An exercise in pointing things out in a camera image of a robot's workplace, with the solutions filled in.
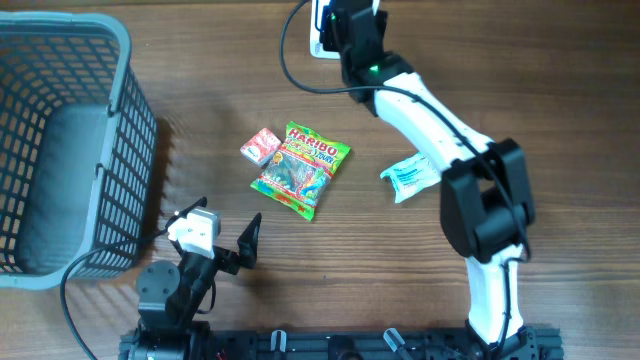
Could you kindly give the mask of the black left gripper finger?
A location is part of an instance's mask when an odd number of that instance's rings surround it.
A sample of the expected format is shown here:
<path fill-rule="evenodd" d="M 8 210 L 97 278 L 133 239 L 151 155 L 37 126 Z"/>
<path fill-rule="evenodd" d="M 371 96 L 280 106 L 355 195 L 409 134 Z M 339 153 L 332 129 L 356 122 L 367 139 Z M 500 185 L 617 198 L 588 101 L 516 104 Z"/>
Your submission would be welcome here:
<path fill-rule="evenodd" d="M 237 240 L 241 267 L 253 269 L 256 266 L 261 221 L 262 214 L 258 212 Z"/>
<path fill-rule="evenodd" d="M 177 239 L 177 229 L 181 226 L 184 225 L 188 214 L 195 210 L 197 207 L 205 207 L 207 205 L 207 198 L 206 197 L 200 197 L 198 200 L 196 200 L 193 204 L 187 206 L 186 208 L 180 210 L 180 211 L 176 211 L 167 221 L 166 225 L 165 225 L 165 230 L 168 234 L 168 238 L 170 240 L 176 240 Z"/>

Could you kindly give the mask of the small red white box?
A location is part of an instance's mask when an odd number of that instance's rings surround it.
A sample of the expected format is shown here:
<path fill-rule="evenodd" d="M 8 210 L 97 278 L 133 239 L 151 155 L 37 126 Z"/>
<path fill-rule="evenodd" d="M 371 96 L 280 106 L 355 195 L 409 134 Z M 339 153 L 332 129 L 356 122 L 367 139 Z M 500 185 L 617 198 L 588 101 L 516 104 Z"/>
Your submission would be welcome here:
<path fill-rule="evenodd" d="M 252 163 L 263 166 L 270 161 L 281 145 L 281 140 L 268 128 L 263 128 L 241 148 L 240 152 Z"/>

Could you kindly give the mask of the green Haribo candy bag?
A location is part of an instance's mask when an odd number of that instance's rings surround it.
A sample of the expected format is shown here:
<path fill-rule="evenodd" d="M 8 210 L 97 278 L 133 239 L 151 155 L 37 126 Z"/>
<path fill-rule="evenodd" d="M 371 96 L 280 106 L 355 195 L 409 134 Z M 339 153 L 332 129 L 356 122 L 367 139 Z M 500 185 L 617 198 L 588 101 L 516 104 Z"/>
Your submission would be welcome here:
<path fill-rule="evenodd" d="M 277 148 L 251 187 L 311 221 L 319 200 L 351 147 L 290 121 Z"/>

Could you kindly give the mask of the light blue tissue pack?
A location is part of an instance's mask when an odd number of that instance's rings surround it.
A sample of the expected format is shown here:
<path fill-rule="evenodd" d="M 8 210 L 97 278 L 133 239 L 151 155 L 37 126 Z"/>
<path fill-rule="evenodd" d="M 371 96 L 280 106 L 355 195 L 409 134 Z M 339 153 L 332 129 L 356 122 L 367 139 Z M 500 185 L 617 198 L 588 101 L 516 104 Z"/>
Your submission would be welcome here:
<path fill-rule="evenodd" d="M 398 204 L 438 184 L 441 174 L 425 155 L 416 153 L 382 171 L 380 178 L 390 181 L 395 191 L 394 202 Z"/>

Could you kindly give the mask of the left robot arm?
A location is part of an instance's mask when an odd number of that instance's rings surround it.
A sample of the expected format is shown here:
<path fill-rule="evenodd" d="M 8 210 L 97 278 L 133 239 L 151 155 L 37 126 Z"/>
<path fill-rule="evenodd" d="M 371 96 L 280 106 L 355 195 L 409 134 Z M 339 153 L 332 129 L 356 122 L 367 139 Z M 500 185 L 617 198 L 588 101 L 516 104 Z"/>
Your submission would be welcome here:
<path fill-rule="evenodd" d="M 257 213 L 237 239 L 236 251 L 215 244 L 221 232 L 218 213 L 206 208 L 202 197 L 174 213 L 165 232 L 180 261 L 156 261 L 138 276 L 140 319 L 134 330 L 120 338 L 123 360 L 227 359 L 225 341 L 216 338 L 206 321 L 197 314 L 207 294 L 216 299 L 215 277 L 223 272 L 235 275 L 253 269 L 257 263 L 262 215 Z"/>

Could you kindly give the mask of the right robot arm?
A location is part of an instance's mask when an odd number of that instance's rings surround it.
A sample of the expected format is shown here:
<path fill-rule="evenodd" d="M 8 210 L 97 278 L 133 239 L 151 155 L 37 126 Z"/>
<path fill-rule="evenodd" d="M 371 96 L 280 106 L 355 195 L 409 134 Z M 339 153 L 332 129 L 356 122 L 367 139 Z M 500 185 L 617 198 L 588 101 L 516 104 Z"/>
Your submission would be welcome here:
<path fill-rule="evenodd" d="M 387 13 L 376 1 L 316 1 L 312 24 L 323 51 L 338 58 L 344 90 L 397 129 L 426 157 L 440 183 L 440 224 L 464 258 L 470 333 L 487 357 L 521 346 L 517 270 L 531 259 L 535 220 L 525 156 L 467 126 L 428 90 L 401 55 L 384 47 Z"/>

